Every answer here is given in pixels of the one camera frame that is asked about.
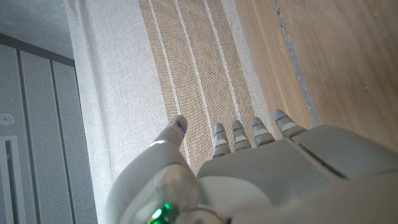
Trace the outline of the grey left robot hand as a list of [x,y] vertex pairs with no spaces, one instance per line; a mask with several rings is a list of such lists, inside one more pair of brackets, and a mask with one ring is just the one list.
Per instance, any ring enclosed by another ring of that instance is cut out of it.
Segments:
[[254,144],[239,121],[234,148],[215,125],[213,158],[197,173],[180,153],[178,115],[114,182],[106,223],[396,223],[397,153],[335,126],[299,126],[274,113],[282,139],[259,118]]

